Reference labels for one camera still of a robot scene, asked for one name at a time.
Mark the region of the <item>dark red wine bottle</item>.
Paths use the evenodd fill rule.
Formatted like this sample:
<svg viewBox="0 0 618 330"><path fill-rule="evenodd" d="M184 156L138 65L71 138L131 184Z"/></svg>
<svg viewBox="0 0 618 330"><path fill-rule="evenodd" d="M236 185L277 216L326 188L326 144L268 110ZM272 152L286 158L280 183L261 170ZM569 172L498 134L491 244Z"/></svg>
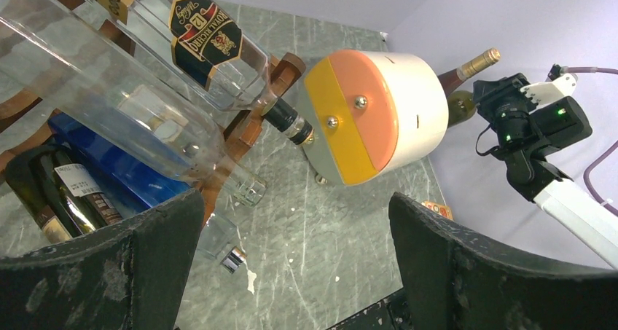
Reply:
<svg viewBox="0 0 618 330"><path fill-rule="evenodd" d="M438 76L446 96L457 90L465 81L496 64L501 59L498 49L492 47L470 61Z"/></svg>

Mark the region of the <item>green wine bottle white label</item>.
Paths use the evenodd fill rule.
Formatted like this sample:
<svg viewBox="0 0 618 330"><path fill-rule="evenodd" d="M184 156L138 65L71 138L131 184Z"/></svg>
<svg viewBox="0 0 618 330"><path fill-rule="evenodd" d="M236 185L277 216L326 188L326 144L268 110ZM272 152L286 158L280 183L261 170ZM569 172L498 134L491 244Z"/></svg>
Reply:
<svg viewBox="0 0 618 330"><path fill-rule="evenodd" d="M456 90L447 96L448 124L453 127L472 118L477 113L473 93L466 90Z"/></svg>

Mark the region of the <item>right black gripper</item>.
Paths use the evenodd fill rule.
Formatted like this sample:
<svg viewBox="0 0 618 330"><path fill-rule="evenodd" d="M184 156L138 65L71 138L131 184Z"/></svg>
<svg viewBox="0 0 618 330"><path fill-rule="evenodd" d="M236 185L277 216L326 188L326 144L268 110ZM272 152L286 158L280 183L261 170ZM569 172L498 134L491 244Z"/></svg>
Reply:
<svg viewBox="0 0 618 330"><path fill-rule="evenodd" d="M499 138L526 138L532 131L530 113L533 103L522 87L530 84L517 73L496 81L473 82L473 101L482 118L492 118L491 124Z"/></svg>

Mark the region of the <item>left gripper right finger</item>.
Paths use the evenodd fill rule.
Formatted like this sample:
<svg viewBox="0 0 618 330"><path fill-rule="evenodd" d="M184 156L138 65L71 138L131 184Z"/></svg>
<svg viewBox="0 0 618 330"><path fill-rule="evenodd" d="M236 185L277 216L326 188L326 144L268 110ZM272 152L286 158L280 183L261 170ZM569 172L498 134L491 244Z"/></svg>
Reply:
<svg viewBox="0 0 618 330"><path fill-rule="evenodd" d="M388 217L414 329L615 329L617 273L532 254L395 193Z"/></svg>

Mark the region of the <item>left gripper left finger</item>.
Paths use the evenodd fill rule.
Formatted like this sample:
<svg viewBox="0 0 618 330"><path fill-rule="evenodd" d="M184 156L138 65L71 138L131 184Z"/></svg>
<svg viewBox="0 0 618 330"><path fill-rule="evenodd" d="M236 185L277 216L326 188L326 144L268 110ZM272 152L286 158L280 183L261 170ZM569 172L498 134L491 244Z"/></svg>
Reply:
<svg viewBox="0 0 618 330"><path fill-rule="evenodd" d="M1 259L3 329L174 329L203 227L191 189L65 243Z"/></svg>

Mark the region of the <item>clear glass bottle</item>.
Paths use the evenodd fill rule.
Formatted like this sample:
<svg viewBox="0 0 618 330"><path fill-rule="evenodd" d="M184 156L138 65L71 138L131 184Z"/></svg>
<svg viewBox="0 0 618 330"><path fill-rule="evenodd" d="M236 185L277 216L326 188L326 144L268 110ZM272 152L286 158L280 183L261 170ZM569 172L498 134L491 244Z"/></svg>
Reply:
<svg viewBox="0 0 618 330"><path fill-rule="evenodd" d="M219 180L251 207L266 193L207 112L57 0L1 0L1 71L168 178Z"/></svg>

